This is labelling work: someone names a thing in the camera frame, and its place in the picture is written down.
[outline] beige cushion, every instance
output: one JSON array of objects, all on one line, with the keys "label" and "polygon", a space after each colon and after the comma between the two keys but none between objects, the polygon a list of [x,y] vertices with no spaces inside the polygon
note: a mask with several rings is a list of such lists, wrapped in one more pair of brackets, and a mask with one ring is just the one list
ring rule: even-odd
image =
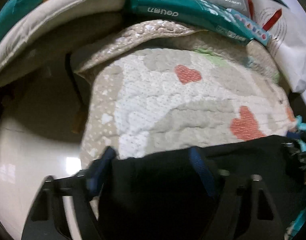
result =
[{"label": "beige cushion", "polygon": [[46,1],[20,20],[0,42],[0,71],[50,30],[82,16],[120,11],[124,3],[125,0]]},{"label": "beige cushion", "polygon": [[119,12],[84,16],[44,34],[0,71],[0,87],[115,31],[122,23]]}]

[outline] deli logo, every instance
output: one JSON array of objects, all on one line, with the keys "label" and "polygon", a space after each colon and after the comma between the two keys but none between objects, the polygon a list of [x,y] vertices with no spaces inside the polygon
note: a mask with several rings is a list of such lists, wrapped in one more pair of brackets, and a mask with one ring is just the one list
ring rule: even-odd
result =
[{"label": "deli logo", "polygon": [[174,16],[174,17],[179,15],[178,12],[166,11],[165,9],[159,9],[159,8],[148,7],[147,11],[152,12],[152,13],[159,13],[159,14],[164,13],[164,15],[171,15],[171,16]]}]

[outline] green patch on fabric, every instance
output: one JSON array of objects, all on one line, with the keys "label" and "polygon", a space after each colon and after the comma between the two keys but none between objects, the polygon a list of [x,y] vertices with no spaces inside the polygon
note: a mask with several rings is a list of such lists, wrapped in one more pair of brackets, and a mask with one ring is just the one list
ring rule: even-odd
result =
[{"label": "green patch on fabric", "polygon": [[194,50],[194,52],[202,54],[204,57],[206,57],[209,61],[211,61],[211,63],[213,63],[216,66],[229,67],[229,64],[222,57],[218,56],[211,50],[198,48]]}]

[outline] tiled floor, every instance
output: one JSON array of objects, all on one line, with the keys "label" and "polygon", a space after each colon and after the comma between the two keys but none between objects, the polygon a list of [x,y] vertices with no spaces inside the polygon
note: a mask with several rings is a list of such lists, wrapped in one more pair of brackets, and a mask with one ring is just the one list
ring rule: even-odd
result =
[{"label": "tiled floor", "polygon": [[[19,240],[34,196],[47,175],[80,169],[81,135],[71,132],[79,108],[63,60],[45,68],[0,123],[0,221]],[[80,239],[65,198],[72,236]]]}]

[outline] green package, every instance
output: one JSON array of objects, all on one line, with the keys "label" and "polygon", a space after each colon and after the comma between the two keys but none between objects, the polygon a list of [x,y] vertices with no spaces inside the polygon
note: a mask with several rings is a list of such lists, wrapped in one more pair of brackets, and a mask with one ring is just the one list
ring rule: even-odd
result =
[{"label": "green package", "polygon": [[125,6],[134,14],[199,26],[243,45],[253,39],[232,14],[205,0],[127,0]]}]

